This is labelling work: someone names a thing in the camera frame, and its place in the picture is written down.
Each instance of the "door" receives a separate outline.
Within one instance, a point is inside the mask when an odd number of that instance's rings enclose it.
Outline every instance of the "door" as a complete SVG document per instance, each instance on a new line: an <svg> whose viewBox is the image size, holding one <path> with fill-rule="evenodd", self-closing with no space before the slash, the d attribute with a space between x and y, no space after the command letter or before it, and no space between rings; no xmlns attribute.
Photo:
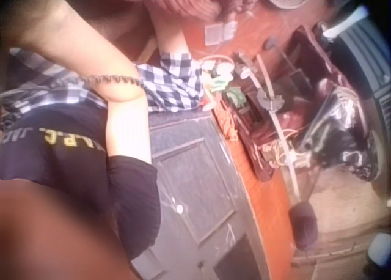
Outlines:
<svg viewBox="0 0 391 280"><path fill-rule="evenodd" d="M151 140L162 221L155 245L133 262L140 275L151 280L261 279L251 248L255 242L259 258L250 208L214 120L152 130Z"/></svg>

